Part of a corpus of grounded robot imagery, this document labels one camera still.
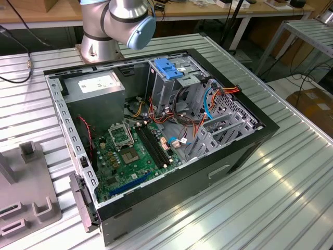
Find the metal case frame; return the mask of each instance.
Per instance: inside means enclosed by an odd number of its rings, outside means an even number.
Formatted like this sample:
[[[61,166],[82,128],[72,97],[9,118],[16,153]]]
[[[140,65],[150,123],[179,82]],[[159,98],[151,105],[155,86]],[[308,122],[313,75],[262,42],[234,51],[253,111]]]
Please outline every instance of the metal case frame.
[[[195,49],[154,54],[154,56],[173,55],[179,53],[186,53],[191,56],[219,83],[223,83],[223,85],[228,88],[234,87],[228,79],[226,79]],[[86,189],[96,186],[97,183],[96,180],[94,180],[92,167],[82,167],[82,157],[87,158],[87,155],[85,151],[82,150],[83,145],[81,141],[75,141],[73,138],[75,135],[69,135],[66,129],[63,129],[62,127],[65,123],[65,126],[69,131],[72,131],[72,133],[76,131],[75,128],[70,129],[73,124],[66,105],[61,105],[63,100],[61,95],[59,96],[58,93],[61,89],[57,85],[58,82],[56,79],[61,79],[63,76],[68,77],[68,72],[71,72],[71,76],[74,77],[75,75],[79,76],[89,72],[92,67],[98,68],[105,67],[107,65],[114,66],[116,64],[121,64],[124,61],[132,63],[136,60],[143,61],[143,58],[149,59],[149,56],[135,57],[114,63],[105,62],[103,64],[99,63],[85,66],[75,66],[66,69],[49,70],[44,72],[45,75],[53,74],[53,76],[47,77],[50,93],[54,99],[54,106],[57,110],[58,119],[65,135],[73,163],[78,174],[84,177],[85,186],[80,189],[80,192],[76,190],[76,194],[87,194]],[[243,93],[237,94],[237,101],[246,107],[251,114],[260,121],[263,125],[261,130],[258,130],[256,133],[250,134],[239,141],[234,141],[232,144],[227,145],[221,150],[211,153],[205,157],[198,158],[195,161],[189,161],[177,171],[167,174],[158,181],[144,185],[140,189],[136,189],[135,192],[122,195],[112,203],[103,206],[95,206],[97,214],[94,214],[94,212],[91,211],[91,203],[85,204],[88,211],[91,212],[89,214],[91,220],[90,224],[92,224],[94,228],[97,224],[100,224],[105,245],[110,244],[114,240],[117,240],[132,230],[144,225],[146,222],[151,221],[187,198],[194,196],[198,192],[212,185],[214,182],[223,178],[227,173],[233,172],[240,168],[242,164],[253,154],[253,152],[266,140],[272,137],[273,134],[279,129],[278,125]]]

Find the aluminum workbench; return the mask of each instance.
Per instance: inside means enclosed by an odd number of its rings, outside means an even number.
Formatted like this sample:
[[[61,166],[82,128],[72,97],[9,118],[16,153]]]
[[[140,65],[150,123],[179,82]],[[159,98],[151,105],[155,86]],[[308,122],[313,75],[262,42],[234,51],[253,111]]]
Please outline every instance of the aluminum workbench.
[[[208,37],[153,39],[125,57],[196,48],[280,126],[245,163],[218,182],[120,238],[107,249],[329,249],[333,243],[332,139]],[[75,48],[33,53],[25,84],[0,82],[0,151],[27,140],[42,144],[63,217],[4,249],[104,249],[85,233],[69,186],[69,158],[43,70],[83,64]],[[0,74],[27,75],[26,55],[0,58]]]
[[[296,21],[283,21],[280,27],[277,29],[274,37],[267,46],[264,54],[261,56],[258,67],[255,74],[258,75],[265,65],[268,57],[270,56],[274,46],[279,41],[280,37],[285,31],[291,33],[289,37],[289,42],[287,41],[284,48],[281,49],[277,58],[282,56],[285,51],[290,46],[291,42],[294,41],[296,37],[299,37],[303,41],[309,43],[317,50],[319,50],[312,60],[312,63],[308,66],[310,69],[314,63],[319,59],[322,53],[333,58],[333,27],[328,26],[318,20],[296,20]]]

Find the yellow wire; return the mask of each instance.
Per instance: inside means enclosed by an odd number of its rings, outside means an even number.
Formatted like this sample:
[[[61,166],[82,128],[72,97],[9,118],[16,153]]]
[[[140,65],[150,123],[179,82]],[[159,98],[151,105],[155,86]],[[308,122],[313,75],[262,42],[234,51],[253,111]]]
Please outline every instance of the yellow wire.
[[[133,117],[138,117],[141,113],[141,108],[142,108],[142,102],[140,102],[140,107],[139,107],[139,110],[138,112],[133,116]]]

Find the chipset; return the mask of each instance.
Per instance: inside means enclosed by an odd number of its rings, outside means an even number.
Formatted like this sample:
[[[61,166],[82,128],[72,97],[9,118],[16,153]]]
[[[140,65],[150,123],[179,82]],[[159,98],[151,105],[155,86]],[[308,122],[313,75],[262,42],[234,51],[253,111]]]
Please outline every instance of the chipset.
[[[137,151],[133,147],[123,149],[122,151],[120,151],[120,155],[126,164],[132,163],[140,159]]]

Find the blue wire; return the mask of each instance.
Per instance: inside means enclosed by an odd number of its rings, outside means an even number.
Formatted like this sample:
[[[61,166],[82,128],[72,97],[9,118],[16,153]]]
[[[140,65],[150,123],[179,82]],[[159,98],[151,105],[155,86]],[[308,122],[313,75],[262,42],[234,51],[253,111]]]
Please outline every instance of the blue wire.
[[[212,88],[210,87],[209,89],[206,90],[204,97],[203,97],[203,106],[204,106],[204,110],[206,112],[206,114],[208,115],[208,117],[210,119],[214,119],[214,117],[210,114],[208,106],[207,106],[207,94],[208,92],[211,90]]]
[[[171,137],[169,140],[168,140],[168,143],[170,144],[172,141],[174,140],[178,140],[176,137]]]
[[[168,143],[170,144],[172,141],[178,141],[178,139],[176,138],[176,137],[171,137],[169,140],[168,140]]]

